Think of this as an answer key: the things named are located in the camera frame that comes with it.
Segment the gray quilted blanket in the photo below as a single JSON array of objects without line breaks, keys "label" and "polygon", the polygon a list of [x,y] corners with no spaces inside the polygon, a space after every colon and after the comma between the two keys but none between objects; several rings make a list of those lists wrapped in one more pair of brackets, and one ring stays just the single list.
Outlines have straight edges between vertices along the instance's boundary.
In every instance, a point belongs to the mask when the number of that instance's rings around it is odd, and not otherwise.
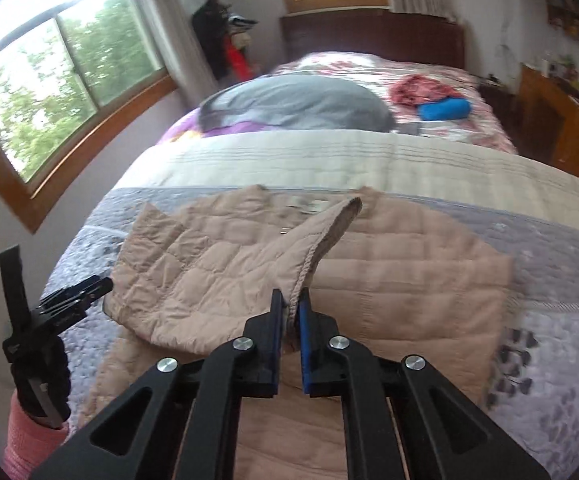
[{"label": "gray quilted blanket", "polygon": [[[146,202],[171,212],[224,190],[112,190],[64,252],[46,292],[93,273],[109,274]],[[509,319],[482,407],[554,480],[566,479],[579,465],[579,231],[502,211],[404,198],[447,213],[497,250],[514,256]],[[117,329],[97,304],[63,335],[72,372],[72,426]]]}]

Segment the purple blanket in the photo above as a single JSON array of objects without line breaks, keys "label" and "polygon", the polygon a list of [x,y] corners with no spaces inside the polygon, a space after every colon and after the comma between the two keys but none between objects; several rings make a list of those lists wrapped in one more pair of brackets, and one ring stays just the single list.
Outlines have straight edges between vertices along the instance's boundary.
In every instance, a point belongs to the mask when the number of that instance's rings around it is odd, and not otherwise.
[{"label": "purple blanket", "polygon": [[277,126],[271,124],[254,123],[253,121],[243,121],[242,123],[232,124],[223,128],[215,128],[208,132],[202,132],[198,126],[198,112],[199,108],[192,110],[185,117],[176,121],[172,127],[165,132],[157,144],[164,144],[166,142],[174,142],[182,137],[187,132],[194,132],[202,137],[216,137],[229,134],[242,134],[246,132],[261,132],[263,130],[278,130]]}]

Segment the metal screw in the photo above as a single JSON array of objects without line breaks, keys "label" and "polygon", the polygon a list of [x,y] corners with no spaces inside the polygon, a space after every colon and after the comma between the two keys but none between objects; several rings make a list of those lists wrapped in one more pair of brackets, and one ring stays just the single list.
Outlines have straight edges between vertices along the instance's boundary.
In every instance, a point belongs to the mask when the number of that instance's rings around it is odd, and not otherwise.
[{"label": "metal screw", "polygon": [[173,372],[177,366],[178,361],[176,361],[176,359],[173,357],[165,357],[158,362],[156,368],[158,368],[159,372]]},{"label": "metal screw", "polygon": [[234,339],[234,348],[237,350],[249,350],[253,346],[253,339],[239,337]]},{"label": "metal screw", "polygon": [[425,359],[420,355],[410,355],[405,359],[405,366],[410,370],[423,370],[425,368]]},{"label": "metal screw", "polygon": [[343,350],[349,346],[349,339],[344,335],[335,335],[330,339],[330,346],[336,350]]}]

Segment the wooden furniture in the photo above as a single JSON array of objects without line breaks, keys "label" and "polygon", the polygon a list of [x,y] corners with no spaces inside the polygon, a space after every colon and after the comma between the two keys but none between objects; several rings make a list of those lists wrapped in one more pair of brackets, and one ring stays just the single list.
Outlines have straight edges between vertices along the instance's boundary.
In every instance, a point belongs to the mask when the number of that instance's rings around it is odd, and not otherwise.
[{"label": "wooden furniture", "polygon": [[280,24],[290,61],[334,50],[465,67],[463,27],[445,18],[387,9],[341,9],[283,16]]},{"label": "wooden furniture", "polygon": [[519,153],[579,177],[579,105],[553,80],[522,69]]},{"label": "wooden furniture", "polygon": [[516,96],[505,86],[491,84],[486,80],[480,82],[478,92],[483,100],[492,107],[493,114],[500,121],[503,130],[514,142],[512,132],[515,131],[514,104]]},{"label": "wooden furniture", "polygon": [[564,169],[579,138],[579,104],[555,80],[527,66],[518,99],[522,122],[513,140],[519,153]]}]

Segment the pillow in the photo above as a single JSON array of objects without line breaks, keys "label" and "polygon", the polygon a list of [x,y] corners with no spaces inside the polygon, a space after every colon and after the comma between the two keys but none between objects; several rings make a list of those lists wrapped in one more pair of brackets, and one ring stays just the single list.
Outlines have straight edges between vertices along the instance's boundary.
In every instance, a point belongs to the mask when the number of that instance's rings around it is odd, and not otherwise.
[{"label": "pillow", "polygon": [[371,90],[320,75],[261,77],[209,97],[201,106],[202,132],[243,121],[289,130],[389,132],[396,120]]}]

